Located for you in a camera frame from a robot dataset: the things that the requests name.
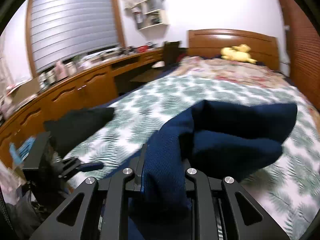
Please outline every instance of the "stuffed animal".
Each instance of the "stuffed animal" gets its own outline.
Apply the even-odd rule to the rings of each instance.
[[[232,48],[223,48],[221,49],[221,58],[255,64],[257,60],[251,58],[250,54],[248,53],[250,49],[251,48],[245,44],[241,44],[240,46],[232,46]]]

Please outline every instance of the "gray roller blind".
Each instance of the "gray roller blind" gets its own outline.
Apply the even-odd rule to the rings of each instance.
[[[111,0],[33,0],[31,19],[37,72],[118,43]]]

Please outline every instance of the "wooden headboard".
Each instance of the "wooden headboard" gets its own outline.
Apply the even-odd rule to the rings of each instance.
[[[189,56],[214,57],[221,48],[247,44],[251,58],[262,61],[271,70],[279,70],[279,53],[275,37],[239,30],[189,30]]]

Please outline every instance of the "green leaf pattern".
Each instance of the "green leaf pattern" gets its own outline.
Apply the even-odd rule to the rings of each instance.
[[[283,144],[283,155],[241,184],[292,240],[299,239],[320,208],[320,143],[308,105],[294,87],[262,89],[189,75],[150,82],[112,104],[113,120],[66,155],[105,164],[100,171],[79,172],[69,182],[77,187],[88,176],[103,178],[140,149],[165,122],[203,99],[246,106],[297,104],[297,122]]]

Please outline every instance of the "silver bolt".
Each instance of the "silver bolt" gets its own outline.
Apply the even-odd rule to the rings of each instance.
[[[86,184],[92,184],[94,183],[95,179],[94,177],[88,177],[85,179]]]
[[[122,170],[122,172],[124,173],[124,174],[130,174],[131,172],[132,172],[132,169],[130,169],[130,168],[125,168],[125,169],[123,169]]]
[[[189,168],[189,169],[187,169],[187,173],[189,173],[189,174],[196,174],[196,173],[197,173],[197,170],[194,169],[194,168]]]
[[[235,180],[233,179],[233,177],[225,177],[224,181],[228,184],[232,184]]]

